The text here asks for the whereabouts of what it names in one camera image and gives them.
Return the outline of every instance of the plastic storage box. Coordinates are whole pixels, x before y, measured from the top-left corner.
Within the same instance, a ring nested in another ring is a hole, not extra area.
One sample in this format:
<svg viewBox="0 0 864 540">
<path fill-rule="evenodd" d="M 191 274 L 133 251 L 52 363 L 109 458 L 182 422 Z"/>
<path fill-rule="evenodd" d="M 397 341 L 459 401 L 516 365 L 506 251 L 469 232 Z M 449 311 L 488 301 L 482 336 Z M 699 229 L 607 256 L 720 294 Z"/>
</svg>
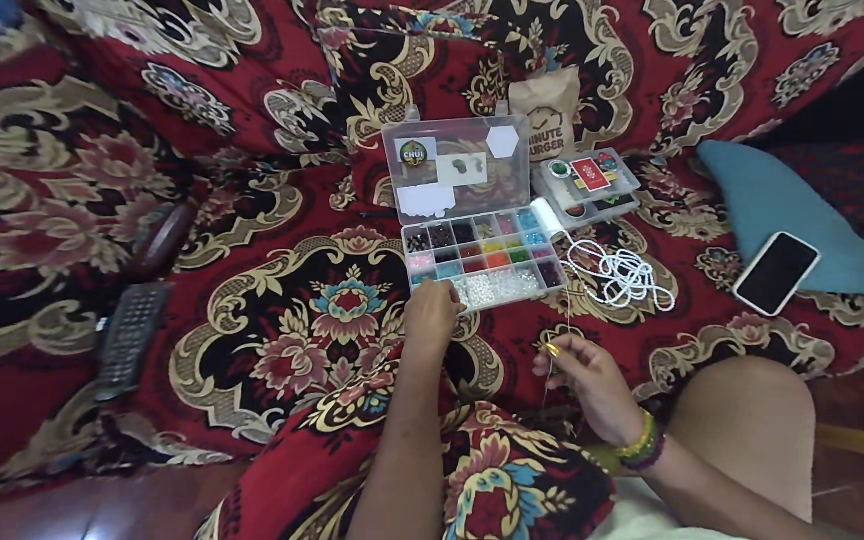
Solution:
<svg viewBox="0 0 864 540">
<path fill-rule="evenodd" d="M 578 175 L 571 164 L 585 160 L 593 160 L 608 175 L 607 187 L 577 187 Z M 642 184 L 612 148 L 547 159 L 534 166 L 533 178 L 535 192 L 548 200 L 558 221 L 570 231 L 630 213 L 641 204 L 635 191 Z"/>
<path fill-rule="evenodd" d="M 528 206 L 528 133 L 525 115 L 382 129 L 413 290 L 451 280 L 472 313 L 566 286 Z"/>
</svg>

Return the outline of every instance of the teal pillow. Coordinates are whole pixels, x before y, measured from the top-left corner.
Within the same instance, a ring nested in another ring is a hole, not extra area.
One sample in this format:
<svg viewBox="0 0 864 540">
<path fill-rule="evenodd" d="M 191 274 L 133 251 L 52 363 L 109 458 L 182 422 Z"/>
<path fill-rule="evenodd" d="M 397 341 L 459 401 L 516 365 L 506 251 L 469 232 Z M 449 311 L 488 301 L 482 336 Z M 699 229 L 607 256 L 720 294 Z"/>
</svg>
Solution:
<svg viewBox="0 0 864 540">
<path fill-rule="evenodd" d="M 774 156 L 709 140 L 699 156 L 725 193 L 738 251 L 748 264 L 774 233 L 815 246 L 822 260 L 800 289 L 864 294 L 864 240 L 844 217 Z"/>
</svg>

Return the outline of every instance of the black phone screen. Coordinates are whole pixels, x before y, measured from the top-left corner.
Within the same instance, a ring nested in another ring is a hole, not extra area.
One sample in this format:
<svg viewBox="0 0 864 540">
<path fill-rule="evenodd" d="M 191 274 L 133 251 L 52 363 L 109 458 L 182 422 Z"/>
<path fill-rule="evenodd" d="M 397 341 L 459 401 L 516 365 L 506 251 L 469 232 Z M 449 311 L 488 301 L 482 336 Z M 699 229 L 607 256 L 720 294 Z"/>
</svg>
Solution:
<svg viewBox="0 0 864 540">
<path fill-rule="evenodd" d="M 775 313 L 818 256 L 806 244 L 780 233 L 735 292 L 763 312 Z"/>
</svg>

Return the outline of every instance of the wooden floor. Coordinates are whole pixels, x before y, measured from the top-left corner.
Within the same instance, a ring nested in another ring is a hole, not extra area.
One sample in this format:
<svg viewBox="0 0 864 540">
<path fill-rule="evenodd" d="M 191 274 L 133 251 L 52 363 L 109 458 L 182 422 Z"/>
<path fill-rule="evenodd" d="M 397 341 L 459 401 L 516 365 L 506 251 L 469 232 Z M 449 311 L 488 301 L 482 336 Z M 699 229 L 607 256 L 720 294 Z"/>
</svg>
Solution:
<svg viewBox="0 0 864 540">
<path fill-rule="evenodd" d="M 819 422 L 864 430 L 864 371 L 810 387 Z M 247 468 L 90 478 L 1 502 L 0 540 L 189 540 Z M 820 446 L 814 476 L 816 521 L 864 538 L 864 456 Z"/>
</svg>

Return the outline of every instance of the smartphone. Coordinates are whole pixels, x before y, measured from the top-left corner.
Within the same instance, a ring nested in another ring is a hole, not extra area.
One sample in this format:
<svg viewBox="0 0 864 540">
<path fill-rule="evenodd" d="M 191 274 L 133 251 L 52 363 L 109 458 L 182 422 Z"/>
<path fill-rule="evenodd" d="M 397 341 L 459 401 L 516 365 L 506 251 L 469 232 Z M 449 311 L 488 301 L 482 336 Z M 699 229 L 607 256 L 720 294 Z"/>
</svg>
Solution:
<svg viewBox="0 0 864 540">
<path fill-rule="evenodd" d="M 776 232 L 739 276 L 732 294 L 755 311 L 774 317 L 819 264 L 819 250 L 788 232 Z"/>
</svg>

